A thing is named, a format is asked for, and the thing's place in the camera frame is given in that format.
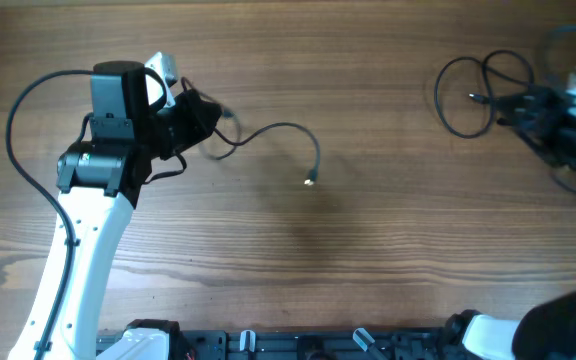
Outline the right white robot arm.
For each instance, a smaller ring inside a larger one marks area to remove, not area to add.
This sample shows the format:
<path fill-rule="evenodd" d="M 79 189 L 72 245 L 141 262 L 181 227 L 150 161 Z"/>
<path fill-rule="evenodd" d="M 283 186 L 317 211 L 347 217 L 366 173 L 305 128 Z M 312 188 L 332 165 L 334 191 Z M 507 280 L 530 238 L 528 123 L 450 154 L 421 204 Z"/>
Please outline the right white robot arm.
<path fill-rule="evenodd" d="M 545 87 L 472 100 L 501 112 L 510 128 L 545 163 L 576 171 L 576 89 Z M 442 356 L 465 359 L 576 359 L 576 291 L 531 309 L 519 321 L 467 310 L 449 318 L 436 344 Z"/>

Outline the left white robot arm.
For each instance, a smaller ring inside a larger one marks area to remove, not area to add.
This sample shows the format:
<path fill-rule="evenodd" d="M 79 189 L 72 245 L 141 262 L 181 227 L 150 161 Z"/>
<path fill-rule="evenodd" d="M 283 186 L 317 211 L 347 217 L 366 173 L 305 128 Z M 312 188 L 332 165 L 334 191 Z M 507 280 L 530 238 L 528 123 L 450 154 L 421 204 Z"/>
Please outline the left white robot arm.
<path fill-rule="evenodd" d="M 225 109 L 189 86 L 172 56 L 110 61 L 87 71 L 92 111 L 57 162 L 54 236 L 11 359 L 95 359 L 118 243 L 143 186 L 166 178 L 155 159 L 180 159 L 210 137 Z"/>

